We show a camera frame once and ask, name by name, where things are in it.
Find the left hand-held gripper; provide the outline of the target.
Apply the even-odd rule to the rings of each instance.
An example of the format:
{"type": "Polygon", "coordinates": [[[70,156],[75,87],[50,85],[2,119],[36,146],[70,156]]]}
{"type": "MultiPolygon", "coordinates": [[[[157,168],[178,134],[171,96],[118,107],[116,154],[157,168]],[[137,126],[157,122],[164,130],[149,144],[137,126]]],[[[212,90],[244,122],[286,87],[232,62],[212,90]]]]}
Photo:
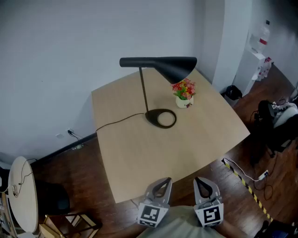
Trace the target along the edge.
{"type": "Polygon", "coordinates": [[[139,204],[137,223],[156,228],[168,212],[172,189],[172,178],[165,177],[150,184],[145,192],[145,200],[139,204]]]}

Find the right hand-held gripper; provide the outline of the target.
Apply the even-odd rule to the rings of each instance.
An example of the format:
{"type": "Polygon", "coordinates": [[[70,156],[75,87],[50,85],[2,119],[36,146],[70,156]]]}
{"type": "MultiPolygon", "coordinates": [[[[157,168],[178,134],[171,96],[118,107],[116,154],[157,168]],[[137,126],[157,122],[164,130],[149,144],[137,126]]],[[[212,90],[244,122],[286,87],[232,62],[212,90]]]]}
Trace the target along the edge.
{"type": "Polygon", "coordinates": [[[224,204],[218,186],[203,177],[195,177],[193,186],[196,201],[194,211],[202,227],[221,224],[224,219],[224,204]]]}

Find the black desk lamp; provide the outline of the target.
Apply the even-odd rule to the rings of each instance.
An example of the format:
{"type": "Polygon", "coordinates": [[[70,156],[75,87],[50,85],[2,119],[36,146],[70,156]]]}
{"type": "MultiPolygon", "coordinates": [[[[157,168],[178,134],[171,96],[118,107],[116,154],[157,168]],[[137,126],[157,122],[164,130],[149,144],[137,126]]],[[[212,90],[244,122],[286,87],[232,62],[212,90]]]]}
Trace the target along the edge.
{"type": "Polygon", "coordinates": [[[147,95],[143,79],[143,68],[154,68],[158,71],[169,83],[176,84],[185,79],[195,68],[197,58],[195,57],[124,57],[120,58],[119,64],[121,67],[134,67],[139,69],[143,97],[145,101],[145,118],[152,125],[169,129],[173,127],[177,121],[176,114],[169,109],[152,109],[148,108],[147,95]],[[170,113],[174,117],[174,122],[171,125],[165,126],[158,121],[158,118],[163,113],[170,113]]]}

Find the yellow black hazard tape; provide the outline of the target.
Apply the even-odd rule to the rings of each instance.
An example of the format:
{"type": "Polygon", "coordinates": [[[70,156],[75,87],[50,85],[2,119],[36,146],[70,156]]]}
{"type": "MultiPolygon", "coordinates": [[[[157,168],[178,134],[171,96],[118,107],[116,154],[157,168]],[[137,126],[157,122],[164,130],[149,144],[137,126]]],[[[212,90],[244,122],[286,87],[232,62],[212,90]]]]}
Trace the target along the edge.
{"type": "Polygon", "coordinates": [[[260,207],[260,209],[263,211],[263,213],[266,215],[267,219],[270,220],[271,222],[273,221],[273,217],[267,212],[267,210],[265,209],[265,207],[263,206],[263,204],[261,203],[261,201],[258,199],[258,197],[256,196],[256,194],[254,193],[254,191],[252,190],[252,188],[246,183],[246,181],[234,170],[234,168],[227,162],[225,162],[225,159],[221,160],[223,162],[223,164],[230,169],[234,175],[236,177],[238,177],[242,184],[246,187],[246,189],[249,191],[249,193],[252,195],[252,197],[254,198],[255,202],[258,204],[258,206],[260,207]]]}

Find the white pot with artificial flowers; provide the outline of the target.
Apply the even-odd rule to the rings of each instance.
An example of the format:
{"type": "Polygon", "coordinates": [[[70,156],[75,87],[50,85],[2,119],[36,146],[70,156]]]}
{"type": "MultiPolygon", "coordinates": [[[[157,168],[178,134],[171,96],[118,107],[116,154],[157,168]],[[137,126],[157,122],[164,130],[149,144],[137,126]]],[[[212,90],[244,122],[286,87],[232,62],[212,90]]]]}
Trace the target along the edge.
{"type": "Polygon", "coordinates": [[[172,85],[173,94],[176,97],[176,104],[179,108],[188,108],[194,103],[196,83],[185,78],[179,83],[172,85]]]}

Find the black office chair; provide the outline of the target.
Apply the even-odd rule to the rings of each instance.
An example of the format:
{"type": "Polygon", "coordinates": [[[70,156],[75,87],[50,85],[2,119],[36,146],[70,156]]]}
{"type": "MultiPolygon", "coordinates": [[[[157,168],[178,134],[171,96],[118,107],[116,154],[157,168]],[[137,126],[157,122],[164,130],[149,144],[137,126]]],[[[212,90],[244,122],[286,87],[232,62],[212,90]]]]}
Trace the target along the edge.
{"type": "Polygon", "coordinates": [[[273,128],[273,110],[276,106],[284,103],[276,104],[268,100],[262,100],[258,104],[258,110],[254,112],[254,125],[257,134],[260,135],[261,140],[270,150],[271,158],[275,157],[276,152],[283,152],[292,141],[298,139],[298,114],[289,118],[281,126],[273,128]]]}

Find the black waste bin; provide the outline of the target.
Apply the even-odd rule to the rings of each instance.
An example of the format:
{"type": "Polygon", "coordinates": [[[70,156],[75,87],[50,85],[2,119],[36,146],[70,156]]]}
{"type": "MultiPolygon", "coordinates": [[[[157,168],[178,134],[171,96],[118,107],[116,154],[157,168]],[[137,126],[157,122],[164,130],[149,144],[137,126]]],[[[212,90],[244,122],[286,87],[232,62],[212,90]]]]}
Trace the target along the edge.
{"type": "Polygon", "coordinates": [[[231,107],[242,98],[242,92],[234,85],[228,86],[221,95],[231,107]]]}

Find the black bag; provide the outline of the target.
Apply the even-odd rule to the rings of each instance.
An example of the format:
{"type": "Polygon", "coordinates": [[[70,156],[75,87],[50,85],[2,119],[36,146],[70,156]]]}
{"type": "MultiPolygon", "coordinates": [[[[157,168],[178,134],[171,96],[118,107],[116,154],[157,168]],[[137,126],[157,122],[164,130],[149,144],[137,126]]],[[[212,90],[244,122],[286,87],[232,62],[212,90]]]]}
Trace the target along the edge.
{"type": "Polygon", "coordinates": [[[39,215],[62,215],[70,212],[69,196],[60,184],[35,180],[39,215]]]}

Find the white water dispenser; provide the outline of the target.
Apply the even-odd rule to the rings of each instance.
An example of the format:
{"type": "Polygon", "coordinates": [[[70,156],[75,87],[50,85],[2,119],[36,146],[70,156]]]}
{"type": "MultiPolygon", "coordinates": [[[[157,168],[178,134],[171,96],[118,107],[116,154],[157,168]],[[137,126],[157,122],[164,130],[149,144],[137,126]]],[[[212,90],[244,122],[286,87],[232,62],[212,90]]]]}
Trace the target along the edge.
{"type": "Polygon", "coordinates": [[[264,64],[265,57],[252,50],[244,50],[233,85],[236,86],[244,97],[253,87],[264,64]]]}

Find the round white side table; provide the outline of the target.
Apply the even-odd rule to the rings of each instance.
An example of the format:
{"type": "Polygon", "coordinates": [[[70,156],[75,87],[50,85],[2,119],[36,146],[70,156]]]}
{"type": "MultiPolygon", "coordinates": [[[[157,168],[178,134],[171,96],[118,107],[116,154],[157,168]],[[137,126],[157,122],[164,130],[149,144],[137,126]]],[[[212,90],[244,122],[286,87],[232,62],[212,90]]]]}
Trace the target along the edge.
{"type": "Polygon", "coordinates": [[[19,156],[13,161],[8,184],[8,199],[18,225],[25,232],[34,233],[38,226],[38,200],[29,160],[19,156]]]}

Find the clear water dispenser bottle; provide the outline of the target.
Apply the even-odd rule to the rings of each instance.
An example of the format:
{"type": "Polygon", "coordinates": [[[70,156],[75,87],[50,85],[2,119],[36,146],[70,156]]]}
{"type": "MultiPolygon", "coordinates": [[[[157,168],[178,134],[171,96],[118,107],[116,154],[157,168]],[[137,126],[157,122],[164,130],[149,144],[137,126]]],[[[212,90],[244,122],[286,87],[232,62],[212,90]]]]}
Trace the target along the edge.
{"type": "Polygon", "coordinates": [[[257,53],[262,53],[264,48],[267,46],[269,36],[270,36],[270,21],[266,20],[262,24],[255,24],[251,37],[249,40],[249,44],[253,51],[257,53]]]}

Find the gold metal frame stand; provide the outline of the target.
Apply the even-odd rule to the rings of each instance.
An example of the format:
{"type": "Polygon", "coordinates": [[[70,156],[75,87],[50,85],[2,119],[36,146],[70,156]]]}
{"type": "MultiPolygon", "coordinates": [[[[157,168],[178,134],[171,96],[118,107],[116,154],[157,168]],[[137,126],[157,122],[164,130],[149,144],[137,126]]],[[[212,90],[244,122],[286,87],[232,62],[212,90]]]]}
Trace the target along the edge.
{"type": "Polygon", "coordinates": [[[95,222],[83,212],[46,215],[39,224],[38,238],[94,238],[101,228],[101,222],[95,222]]]}

